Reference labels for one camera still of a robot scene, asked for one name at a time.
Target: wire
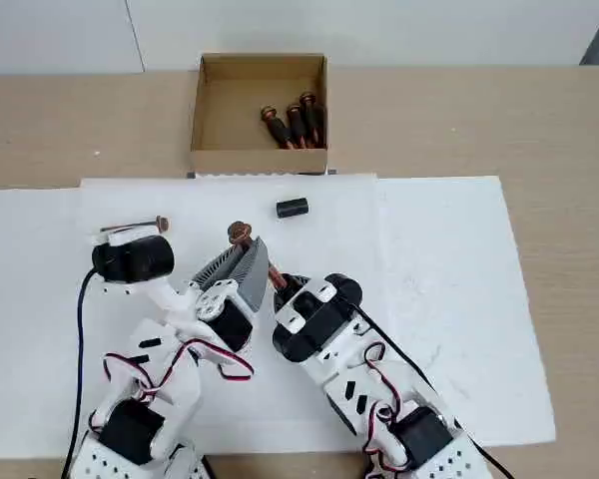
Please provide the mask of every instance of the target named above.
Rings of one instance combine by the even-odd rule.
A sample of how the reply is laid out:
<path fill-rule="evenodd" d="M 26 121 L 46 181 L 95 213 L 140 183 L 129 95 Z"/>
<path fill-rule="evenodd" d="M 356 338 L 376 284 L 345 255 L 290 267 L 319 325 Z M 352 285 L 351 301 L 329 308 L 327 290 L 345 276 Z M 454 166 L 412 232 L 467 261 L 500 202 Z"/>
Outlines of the wire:
<path fill-rule="evenodd" d="M 385 332 L 383 332 L 383 330 L 377 325 L 377 323 L 375 321 L 373 321 L 372 318 L 370 316 L 368 316 L 368 314 L 366 314 L 363 309 L 361 309 L 361 307 L 359 307 L 357 304 L 353 304 L 352 302 L 345 301 L 345 303 L 347 305 L 349 305 L 350 307 L 352 307 L 357 312 L 357 314 L 359 314 L 363 318 L 363 320 L 366 321 L 368 323 L 368 325 L 370 325 L 370 327 L 372 327 L 377 332 L 377 334 L 379 334 L 379 336 L 384 341 L 386 341 L 390 347 L 392 347 L 395 350 L 395 352 L 399 355 L 399 357 L 401 357 L 404 361 L 406 361 L 410 365 L 410 367 L 412 367 L 415 370 L 415 372 L 419 375 L 419 377 L 421 377 L 421 379 L 423 379 L 426 382 L 426 384 L 428 384 L 432 388 L 432 390 L 435 390 L 435 388 L 432 386 L 432 384 L 430 383 L 430 381 L 428 380 L 428 378 L 426 377 L 424 372 L 421 370 L 421 368 L 417 365 L 417 363 L 415 361 L 413 361 L 412 359 L 410 359 L 410 357 L 408 357 L 408 355 L 405 352 L 403 352 L 401 350 L 401 348 L 399 346 L 397 346 L 394 343 L 394 341 L 392 339 L 390 339 L 390 337 L 388 337 L 388 335 Z M 457 421 L 456 419 L 455 419 L 455 426 L 458 427 L 459 429 L 463 429 L 463 427 L 461 427 L 461 424 L 459 424 L 459 421 Z M 492 457 L 488 452 L 486 452 L 479 444 L 477 444 L 474 441 L 474 439 L 470 438 L 470 441 L 477 448 L 477 450 L 479 451 L 479 454 L 481 454 L 484 459 L 486 459 L 488 462 L 490 462 L 490 464 L 492 464 L 504 477 L 506 477 L 506 479 L 515 479 L 514 476 L 512 475 L 512 473 L 510 473 L 503 464 L 501 464 L 494 457 Z"/>
<path fill-rule="evenodd" d="M 379 352 L 379 357 L 377 359 L 369 359 L 368 352 L 377 346 L 379 346 L 381 348 L 381 350 Z M 390 380 L 385 376 L 385 374 L 381 371 L 381 369 L 379 369 L 377 366 L 374 365 L 375 361 L 381 361 L 383 359 L 383 356 L 385 353 L 386 353 L 386 345 L 383 342 L 376 341 L 376 342 L 370 344 L 366 348 L 366 350 L 363 352 L 363 361 L 366 363 L 366 365 L 370 369 L 372 369 L 377 374 L 379 374 L 379 377 L 381 378 L 381 382 L 383 382 L 386 385 L 386 387 L 388 387 L 388 389 L 390 389 L 390 393 L 392 394 L 392 397 L 395 400 L 395 410 L 393 411 L 391 408 L 391 411 L 390 411 L 392 419 L 394 420 L 401 413 L 401 397 L 399 396 L 399 392 L 397 391 L 397 388 L 392 384 L 392 382 L 390 382 Z"/>
<path fill-rule="evenodd" d="M 78 427 L 80 425 L 80 408 L 82 407 L 82 362 L 84 357 L 84 329 L 82 327 L 82 303 L 84 302 L 84 295 L 87 292 L 87 286 L 89 281 L 96 273 L 96 269 L 93 268 L 82 280 L 80 286 L 80 292 L 78 293 L 78 307 L 77 307 L 77 322 L 78 322 L 78 378 L 76 387 L 76 407 L 73 416 L 73 431 L 71 432 L 71 442 L 69 443 L 69 450 L 67 451 L 67 458 L 64 461 L 64 467 L 62 468 L 61 479 L 69 477 L 69 466 L 71 465 L 71 459 L 73 458 L 73 451 L 76 448 L 76 440 L 78 439 Z"/>
<path fill-rule="evenodd" d="M 164 376 L 162 377 L 162 379 L 160 380 L 160 382 L 157 385 L 153 383 L 153 381 L 151 380 L 151 376 L 149 375 L 149 373 L 146 371 L 145 368 L 143 368 L 141 365 L 136 364 L 135 362 L 131 361 L 129 358 L 123 356 L 122 354 L 118 354 L 115 352 L 109 352 L 109 353 L 105 354 L 105 357 L 103 360 L 104 371 L 105 371 L 105 374 L 107 375 L 107 378 L 109 380 L 111 380 L 111 372 L 109 371 L 109 367 L 107 365 L 108 359 L 115 359 L 117 361 L 123 362 L 125 365 L 138 371 L 140 373 L 140 375 L 144 378 L 144 380 L 139 380 L 140 388 L 142 390 L 142 396 L 140 397 L 140 400 L 143 401 L 147 397 L 155 396 L 160 391 L 160 389 L 162 389 L 162 387 L 164 387 L 164 385 L 167 383 L 169 378 L 173 375 L 173 370 L 174 370 L 176 364 L 178 363 L 178 361 L 180 360 L 180 358 L 183 356 L 184 352 L 187 351 L 189 349 L 189 347 L 191 347 L 194 344 L 201 344 L 204 347 L 207 347 L 208 349 L 212 350 L 216 354 L 219 354 L 222 357 L 226 357 L 226 358 L 230 359 L 233 363 L 239 364 L 240 366 L 242 366 L 244 369 L 246 369 L 249 372 L 249 375 L 226 374 L 226 373 L 224 373 L 222 366 L 220 364 L 218 364 L 218 371 L 220 372 L 220 376 L 227 381 L 248 381 L 255 374 L 254 368 L 248 362 L 246 362 L 244 359 L 239 357 L 238 355 L 236 355 L 226 349 L 223 349 L 222 347 L 219 347 L 215 344 L 212 344 L 211 342 L 205 341 L 203 339 L 198 339 L 198 338 L 189 339 L 188 341 L 185 341 L 182 343 L 182 345 L 180 346 L 180 348 L 178 349 L 176 354 L 173 356 L 171 365 L 167 369 L 167 372 L 165 372 Z"/>

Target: brown screw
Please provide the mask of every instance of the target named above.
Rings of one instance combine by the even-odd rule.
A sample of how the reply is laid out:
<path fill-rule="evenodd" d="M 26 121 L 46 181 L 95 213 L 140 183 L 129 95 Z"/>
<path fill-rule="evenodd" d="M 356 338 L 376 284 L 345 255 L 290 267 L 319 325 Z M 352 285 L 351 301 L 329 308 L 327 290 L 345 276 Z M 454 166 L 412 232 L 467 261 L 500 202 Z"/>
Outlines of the brown screw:
<path fill-rule="evenodd" d="M 110 232 L 112 230 L 121 230 L 123 228 L 134 228 L 134 227 L 158 227 L 158 232 L 164 233 L 169 229 L 169 219 L 161 216 L 156 216 L 152 222 L 141 222 L 141 223 L 129 223 L 128 225 L 116 225 L 114 227 L 100 228 L 100 232 Z"/>
<path fill-rule="evenodd" d="M 262 121 L 267 124 L 271 136 L 278 142 L 280 148 L 294 150 L 296 147 L 292 141 L 291 131 L 284 122 L 277 117 L 278 111 L 272 106 L 267 106 L 263 107 L 260 113 Z"/>
<path fill-rule="evenodd" d="M 289 105 L 287 108 L 287 116 L 289 117 L 289 126 L 291 127 L 291 134 L 296 144 L 301 148 L 305 149 L 306 137 L 308 136 L 308 130 L 301 117 L 301 106 L 297 103 Z"/>
<path fill-rule="evenodd" d="M 315 113 L 316 96 L 312 92 L 304 92 L 299 96 L 299 102 L 303 106 L 303 117 L 308 127 L 308 132 L 315 147 L 319 146 L 319 129 L 317 115 Z"/>
<path fill-rule="evenodd" d="M 253 239 L 251 238 L 251 225 L 244 222 L 234 222 L 229 226 L 229 243 L 239 244 L 245 250 L 251 247 Z M 278 269 L 269 261 L 269 279 L 277 290 L 285 289 L 288 284 Z"/>

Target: black cable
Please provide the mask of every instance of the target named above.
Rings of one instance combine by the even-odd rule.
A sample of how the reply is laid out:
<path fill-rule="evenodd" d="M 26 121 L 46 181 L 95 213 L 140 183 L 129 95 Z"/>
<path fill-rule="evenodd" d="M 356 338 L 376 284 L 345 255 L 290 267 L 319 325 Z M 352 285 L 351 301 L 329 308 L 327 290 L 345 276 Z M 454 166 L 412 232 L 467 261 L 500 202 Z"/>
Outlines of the black cable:
<path fill-rule="evenodd" d="M 82 303 L 84 302 L 84 295 L 87 292 L 87 286 L 89 281 L 96 273 L 96 269 L 93 268 L 82 280 L 80 286 L 80 293 L 78 294 L 78 381 L 76 387 L 76 409 L 73 416 L 73 431 L 71 432 L 71 442 L 69 443 L 69 451 L 67 452 L 67 458 L 64 461 L 64 467 L 62 468 L 62 475 L 60 479 L 68 479 L 69 477 L 69 466 L 71 466 L 71 459 L 73 458 L 73 451 L 76 448 L 76 440 L 78 438 L 78 428 L 80 426 L 80 408 L 82 407 L 82 359 L 84 356 L 84 329 L 82 327 Z"/>
<path fill-rule="evenodd" d="M 379 334 L 379 336 L 388 343 L 388 345 L 390 347 L 392 347 L 395 352 L 399 355 L 399 357 L 401 357 L 404 361 L 406 361 L 410 367 L 412 367 L 415 372 L 419 375 L 419 377 L 421 377 L 426 384 L 428 384 L 432 390 L 434 390 L 435 388 L 432 387 L 432 384 L 430 383 L 430 381 L 428 380 L 428 378 L 426 377 L 426 375 L 424 374 L 424 372 L 421 370 L 421 368 L 417 365 L 417 363 L 415 361 L 413 361 L 412 359 L 410 359 L 408 357 L 408 355 L 403 352 L 401 350 L 401 348 L 399 346 L 397 346 L 392 339 L 390 339 L 390 337 L 388 337 L 388 335 L 383 332 L 383 330 L 377 325 L 377 323 L 375 321 L 372 320 L 372 318 L 370 318 L 370 316 L 368 316 L 368 314 L 366 314 L 364 312 L 363 309 L 361 309 L 361 307 L 359 307 L 356 304 L 353 304 L 351 302 L 347 302 L 347 305 L 349 305 L 350 307 L 352 307 L 357 314 L 359 314 L 364 321 L 366 321 L 368 323 L 368 325 L 370 327 L 372 327 L 377 334 Z M 461 424 L 459 424 L 459 421 L 457 421 L 455 419 L 455 426 L 463 429 L 461 427 Z M 479 454 L 481 454 L 484 459 L 486 459 L 488 462 L 490 462 L 490 464 L 492 464 L 495 468 L 497 468 L 497 470 L 503 474 L 504 477 L 506 477 L 506 479 L 515 479 L 514 476 L 503 466 L 503 464 L 501 464 L 499 461 L 497 461 L 494 457 L 492 457 L 490 454 L 488 454 L 479 444 L 477 444 L 472 438 L 470 438 L 470 441 L 475 445 L 475 447 L 477 448 L 477 450 L 479 451 Z"/>

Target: screw head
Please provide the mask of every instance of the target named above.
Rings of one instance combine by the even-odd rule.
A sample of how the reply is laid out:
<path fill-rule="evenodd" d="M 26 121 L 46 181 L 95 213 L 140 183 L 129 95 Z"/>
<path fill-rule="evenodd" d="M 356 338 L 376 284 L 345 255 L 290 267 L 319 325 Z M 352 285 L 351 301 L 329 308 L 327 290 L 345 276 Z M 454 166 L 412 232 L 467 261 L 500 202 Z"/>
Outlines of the screw head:
<path fill-rule="evenodd" d="M 278 111 L 271 105 L 266 105 L 260 110 L 260 115 L 262 115 L 262 120 L 264 121 L 274 118 L 277 114 Z"/>
<path fill-rule="evenodd" d="M 299 95 L 299 102 L 303 105 L 312 105 L 316 101 L 316 96 L 313 92 L 303 92 Z"/>
<path fill-rule="evenodd" d="M 292 105 L 289 105 L 289 107 L 287 108 L 287 113 L 298 112 L 300 108 L 301 106 L 299 104 L 293 103 Z"/>
<path fill-rule="evenodd" d="M 244 222 L 234 222 L 229 226 L 229 243 L 242 244 L 251 240 L 251 225 Z"/>
<path fill-rule="evenodd" d="M 169 229 L 169 219 L 165 217 L 156 217 L 156 226 L 160 233 L 164 233 Z"/>

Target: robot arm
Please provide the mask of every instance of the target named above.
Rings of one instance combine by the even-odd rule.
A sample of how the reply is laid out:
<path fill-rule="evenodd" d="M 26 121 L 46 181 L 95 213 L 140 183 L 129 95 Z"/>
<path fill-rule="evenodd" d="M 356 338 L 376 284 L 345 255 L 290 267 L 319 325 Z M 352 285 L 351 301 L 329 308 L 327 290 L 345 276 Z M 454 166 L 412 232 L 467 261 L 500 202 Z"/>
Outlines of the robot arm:
<path fill-rule="evenodd" d="M 342 274 L 285 274 L 276 349 L 326 395 L 370 458 L 366 478 L 490 478 L 479 451 L 416 365 L 359 307 L 359 284 Z"/>
<path fill-rule="evenodd" d="M 181 292 L 167 281 L 175 259 L 156 227 L 100 233 L 92 260 L 107 288 L 145 293 L 165 315 L 142 320 L 125 347 L 105 355 L 110 384 L 89 417 L 70 477 L 210 478 L 184 428 L 201 405 L 203 362 L 226 380 L 253 374 L 237 353 L 264 299 L 266 245 L 256 239 L 248 248 L 230 247 Z"/>

